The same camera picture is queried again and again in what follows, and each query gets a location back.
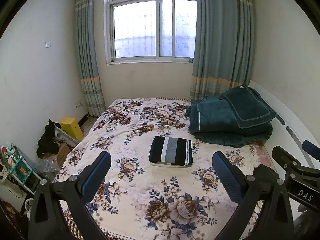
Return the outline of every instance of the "yellow box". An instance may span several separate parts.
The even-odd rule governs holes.
[[[83,134],[80,130],[79,124],[74,117],[65,117],[60,121],[61,128],[67,134],[73,138],[81,141],[83,139]]]

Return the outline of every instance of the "window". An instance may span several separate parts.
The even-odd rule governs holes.
[[[108,0],[108,62],[188,61],[196,36],[196,0]]]

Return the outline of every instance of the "window sill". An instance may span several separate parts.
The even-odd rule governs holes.
[[[185,64],[192,64],[189,61],[184,60],[126,60],[126,61],[113,61],[107,63],[107,65],[118,65],[118,64],[128,64],[128,63],[185,63]]]

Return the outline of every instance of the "blue gripper pad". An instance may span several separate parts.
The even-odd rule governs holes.
[[[94,198],[110,167],[110,153],[102,151],[95,161],[80,173],[78,191],[82,195],[83,203],[88,203]]]
[[[313,143],[309,142],[308,140],[305,140],[302,143],[302,149],[314,157],[316,160],[320,161],[320,149],[315,146]]]
[[[232,165],[222,152],[212,156],[212,167],[223,184],[232,202],[240,203],[245,194],[247,183],[242,171]]]

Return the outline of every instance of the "white wall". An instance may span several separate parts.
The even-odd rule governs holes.
[[[320,142],[320,36],[294,0],[253,0],[253,76]]]
[[[79,121],[87,110],[73,43],[75,0],[28,0],[0,39],[0,143],[37,161],[48,119]],[[45,48],[45,41],[51,47]]]
[[[107,65],[104,16],[104,0],[94,0],[95,48],[106,106],[118,98],[189,98],[192,75],[190,63]]]

